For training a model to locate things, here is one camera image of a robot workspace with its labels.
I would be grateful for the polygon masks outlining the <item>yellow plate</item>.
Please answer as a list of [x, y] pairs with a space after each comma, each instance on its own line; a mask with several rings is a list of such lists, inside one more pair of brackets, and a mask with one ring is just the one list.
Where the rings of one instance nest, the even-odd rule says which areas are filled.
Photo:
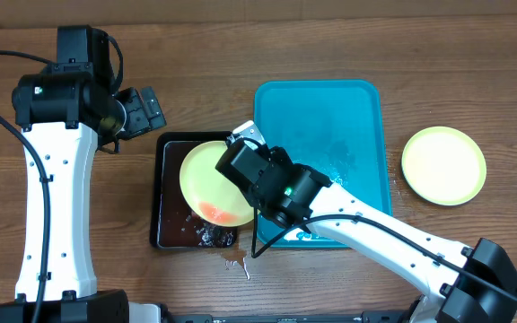
[[408, 185], [437, 205], [463, 205], [486, 182], [486, 159], [478, 144], [452, 127], [428, 127], [407, 141], [401, 169]]
[[240, 190], [215, 169], [226, 150], [223, 141], [193, 148], [180, 166], [180, 190], [188, 206], [203, 220], [239, 227], [252, 221], [253, 209]]

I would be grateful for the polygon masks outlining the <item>yellow plate top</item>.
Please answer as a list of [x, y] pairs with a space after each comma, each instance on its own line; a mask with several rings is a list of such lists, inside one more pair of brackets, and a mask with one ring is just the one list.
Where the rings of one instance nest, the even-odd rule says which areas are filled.
[[215, 169], [226, 150], [223, 141], [193, 148], [180, 166], [180, 190], [188, 206], [203, 220], [239, 227], [252, 221], [253, 209], [240, 190]]

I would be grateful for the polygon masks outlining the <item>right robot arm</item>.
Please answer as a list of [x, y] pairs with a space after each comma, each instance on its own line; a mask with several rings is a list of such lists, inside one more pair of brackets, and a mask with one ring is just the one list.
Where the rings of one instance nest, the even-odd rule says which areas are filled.
[[216, 169], [247, 202], [282, 227], [335, 240], [388, 268], [421, 296], [407, 322], [510, 322], [517, 271], [505, 251], [481, 239], [471, 248], [436, 237], [365, 204], [328, 176], [254, 140], [228, 146]]

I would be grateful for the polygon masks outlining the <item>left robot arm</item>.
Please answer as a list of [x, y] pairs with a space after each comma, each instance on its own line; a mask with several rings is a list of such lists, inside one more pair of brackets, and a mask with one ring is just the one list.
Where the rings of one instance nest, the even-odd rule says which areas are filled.
[[153, 89], [119, 90], [85, 72], [28, 74], [13, 107], [27, 142], [26, 238], [0, 322], [162, 322], [161, 304], [98, 289], [89, 221], [96, 151], [166, 124]]

